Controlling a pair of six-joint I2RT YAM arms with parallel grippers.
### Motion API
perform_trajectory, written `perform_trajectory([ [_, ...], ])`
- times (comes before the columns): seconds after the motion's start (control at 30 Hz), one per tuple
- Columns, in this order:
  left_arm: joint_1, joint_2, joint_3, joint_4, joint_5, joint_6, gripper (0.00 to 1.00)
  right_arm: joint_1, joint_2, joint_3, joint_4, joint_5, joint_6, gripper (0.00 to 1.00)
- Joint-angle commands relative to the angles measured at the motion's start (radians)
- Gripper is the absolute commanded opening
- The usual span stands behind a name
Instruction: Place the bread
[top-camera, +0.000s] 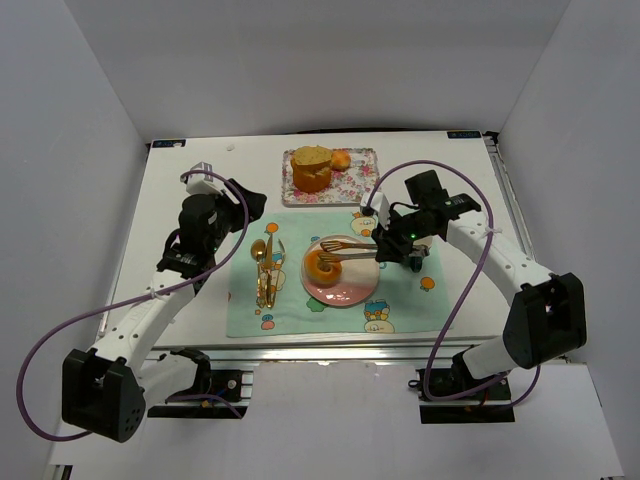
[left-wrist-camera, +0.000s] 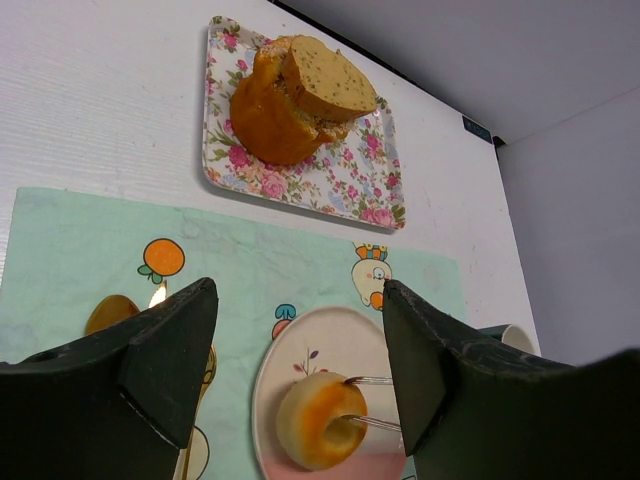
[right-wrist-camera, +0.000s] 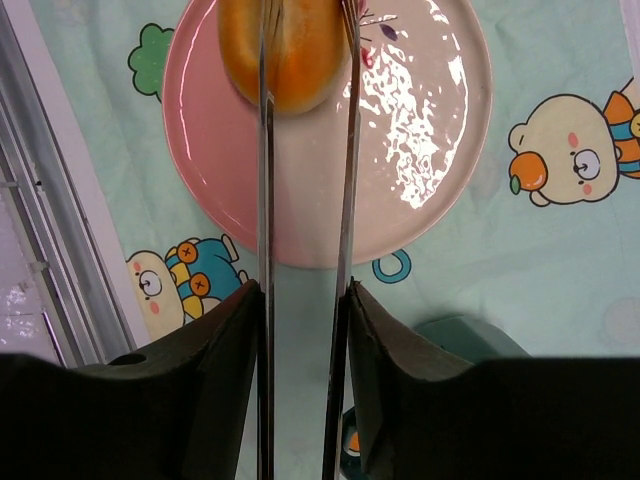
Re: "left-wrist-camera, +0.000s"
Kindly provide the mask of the metal food tongs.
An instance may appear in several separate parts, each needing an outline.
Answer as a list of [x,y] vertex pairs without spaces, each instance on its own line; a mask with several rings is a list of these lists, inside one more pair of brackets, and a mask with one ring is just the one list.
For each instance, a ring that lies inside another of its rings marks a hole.
[[[393,379],[391,377],[372,377],[372,376],[355,376],[344,380],[347,385],[375,385],[375,386],[392,386]],[[368,425],[382,430],[401,432],[401,426],[398,423],[384,421],[369,416],[346,414],[343,419]]]

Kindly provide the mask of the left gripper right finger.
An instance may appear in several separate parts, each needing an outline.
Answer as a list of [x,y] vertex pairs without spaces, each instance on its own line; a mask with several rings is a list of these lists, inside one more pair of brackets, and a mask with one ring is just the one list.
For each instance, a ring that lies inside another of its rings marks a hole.
[[525,353],[397,280],[383,324],[406,454],[420,479],[635,479],[639,352],[583,366]]

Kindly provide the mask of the orange glazed donut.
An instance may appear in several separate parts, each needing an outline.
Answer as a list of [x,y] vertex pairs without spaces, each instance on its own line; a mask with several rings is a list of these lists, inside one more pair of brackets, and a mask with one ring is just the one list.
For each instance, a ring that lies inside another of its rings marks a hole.
[[360,389],[334,372],[318,372],[296,382],[276,414],[276,435],[288,457],[300,467],[330,469],[353,454],[367,426],[348,419],[366,416]]

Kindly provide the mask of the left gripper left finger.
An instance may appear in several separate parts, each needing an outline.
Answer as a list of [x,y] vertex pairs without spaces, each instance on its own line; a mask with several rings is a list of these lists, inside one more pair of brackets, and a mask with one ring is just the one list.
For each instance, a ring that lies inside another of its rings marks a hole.
[[111,327],[2,363],[2,478],[172,478],[217,312],[203,277]]

